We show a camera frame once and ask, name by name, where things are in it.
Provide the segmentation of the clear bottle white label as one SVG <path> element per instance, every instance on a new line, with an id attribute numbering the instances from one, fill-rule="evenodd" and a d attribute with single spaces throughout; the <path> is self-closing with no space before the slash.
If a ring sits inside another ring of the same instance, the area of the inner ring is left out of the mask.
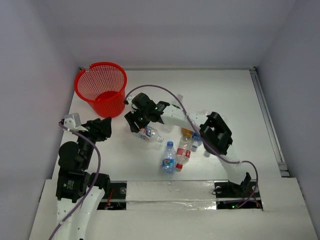
<path id="1" fill-rule="evenodd" d="M 137 136 L 140 139 L 150 143 L 162 143 L 164 141 L 164 138 L 160 135 L 159 131 L 149 125 L 140 129 L 140 131 L 137 133 Z"/>

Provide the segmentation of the blue cap water bottle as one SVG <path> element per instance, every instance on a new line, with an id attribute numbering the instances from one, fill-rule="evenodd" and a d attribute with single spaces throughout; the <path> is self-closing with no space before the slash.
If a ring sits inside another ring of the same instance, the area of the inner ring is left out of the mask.
<path id="1" fill-rule="evenodd" d="M 176 151 L 174 143 L 168 141 L 161 160 L 161 169 L 168 174 L 172 174 L 176 167 Z"/>

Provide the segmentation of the orange juice bottle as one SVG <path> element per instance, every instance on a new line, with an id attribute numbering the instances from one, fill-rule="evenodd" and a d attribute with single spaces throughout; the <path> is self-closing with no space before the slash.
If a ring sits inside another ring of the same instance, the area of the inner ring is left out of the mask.
<path id="1" fill-rule="evenodd" d="M 188 137 L 188 138 L 191 138 L 192 137 L 192 135 L 193 135 L 193 131 L 192 130 L 189 130 L 189 129 L 186 129 L 186 128 L 181 128 L 181 134 L 182 134 L 182 136 L 184 136 L 184 137 Z"/>

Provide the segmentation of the red label clear bottle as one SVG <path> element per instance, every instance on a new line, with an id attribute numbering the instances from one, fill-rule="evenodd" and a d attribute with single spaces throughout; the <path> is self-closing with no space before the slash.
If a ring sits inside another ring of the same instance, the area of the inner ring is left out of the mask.
<path id="1" fill-rule="evenodd" d="M 190 134 L 183 135 L 180 139 L 176 150 L 175 168 L 179 172 L 183 166 L 189 161 L 191 155 L 192 136 Z"/>

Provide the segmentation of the blue label white-cap bottle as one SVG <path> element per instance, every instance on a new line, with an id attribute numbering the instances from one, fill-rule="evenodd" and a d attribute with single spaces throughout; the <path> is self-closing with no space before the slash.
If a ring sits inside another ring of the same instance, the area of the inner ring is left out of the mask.
<path id="1" fill-rule="evenodd" d="M 202 145 L 202 140 L 195 132 L 193 132 L 191 136 L 191 141 L 191 150 L 193 152 L 196 152 L 197 149 Z"/>

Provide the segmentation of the clear unlabelled bottle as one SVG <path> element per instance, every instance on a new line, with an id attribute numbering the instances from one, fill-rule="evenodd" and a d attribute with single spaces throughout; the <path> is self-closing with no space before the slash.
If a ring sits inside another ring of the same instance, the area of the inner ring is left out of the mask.
<path id="1" fill-rule="evenodd" d="M 201 115 L 204 115 L 204 116 L 208 116 L 208 115 L 210 114 L 210 111 L 207 110 L 207 109 L 203 109 L 203 110 L 199 111 L 198 113 L 201 114 Z M 206 149 L 206 144 L 205 144 L 204 141 L 202 141 L 202 145 L 203 145 L 203 147 L 204 147 L 204 156 L 205 156 L 206 158 L 209 158 L 211 154 L 210 154 L 210 152 Z"/>

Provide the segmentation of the green label clear bottle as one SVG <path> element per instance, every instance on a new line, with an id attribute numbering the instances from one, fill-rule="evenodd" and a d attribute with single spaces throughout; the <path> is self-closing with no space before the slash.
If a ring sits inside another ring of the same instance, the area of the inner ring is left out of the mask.
<path id="1" fill-rule="evenodd" d="M 176 97 L 181 101 L 183 102 L 183 98 L 184 96 L 181 95 L 181 94 L 177 94 Z M 171 106 L 174 106 L 175 108 L 177 109 L 181 109 L 181 105 L 179 104 L 179 102 L 174 98 L 173 100 L 169 101 L 170 105 Z M 172 124 L 165 124 L 165 125 L 162 125 L 161 126 L 161 130 L 165 133 L 171 133 L 173 131 L 173 129 L 175 128 L 174 125 Z"/>

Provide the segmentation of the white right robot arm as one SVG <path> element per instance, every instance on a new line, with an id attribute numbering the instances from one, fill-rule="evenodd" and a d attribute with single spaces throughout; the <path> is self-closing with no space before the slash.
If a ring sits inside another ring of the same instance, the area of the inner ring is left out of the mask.
<path id="1" fill-rule="evenodd" d="M 250 186 L 249 172 L 241 169 L 241 164 L 247 162 L 237 157 L 232 146 L 232 131 L 217 112 L 207 115 L 187 113 L 183 106 L 176 107 L 165 101 L 155 103 L 144 93 L 127 95 L 124 104 L 132 108 L 125 115 L 132 132 L 137 133 L 150 122 L 191 130 L 201 138 L 205 150 L 219 159 L 235 196 L 245 195 L 248 191 L 253 193 L 257 189 L 257 184 Z"/>

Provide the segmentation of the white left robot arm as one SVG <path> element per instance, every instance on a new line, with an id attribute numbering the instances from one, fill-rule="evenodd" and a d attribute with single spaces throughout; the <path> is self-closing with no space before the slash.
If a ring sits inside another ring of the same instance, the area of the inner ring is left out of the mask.
<path id="1" fill-rule="evenodd" d="M 51 240 L 86 240 L 102 198 L 111 191 L 109 175 L 101 173 L 102 157 L 96 146 L 111 137 L 112 119 L 89 120 L 82 124 L 77 113 L 59 122 L 64 131 L 77 136 L 58 150 L 56 224 Z"/>

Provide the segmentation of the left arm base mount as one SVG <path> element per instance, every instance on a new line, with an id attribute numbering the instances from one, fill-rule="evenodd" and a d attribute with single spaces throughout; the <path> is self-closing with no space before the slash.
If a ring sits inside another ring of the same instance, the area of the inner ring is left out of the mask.
<path id="1" fill-rule="evenodd" d="M 121 211 L 127 209 L 127 182 L 126 181 L 112 181 L 110 184 L 110 191 L 106 193 L 97 210 Z"/>

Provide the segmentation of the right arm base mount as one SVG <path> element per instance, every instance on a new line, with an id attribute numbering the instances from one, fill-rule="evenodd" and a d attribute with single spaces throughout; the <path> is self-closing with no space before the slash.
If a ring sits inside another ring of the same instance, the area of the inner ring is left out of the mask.
<path id="1" fill-rule="evenodd" d="M 218 210 L 239 209 L 263 209 L 259 188 L 256 182 L 251 181 L 246 190 L 240 186 L 228 182 L 215 182 L 214 190 L 211 192 L 216 198 Z"/>

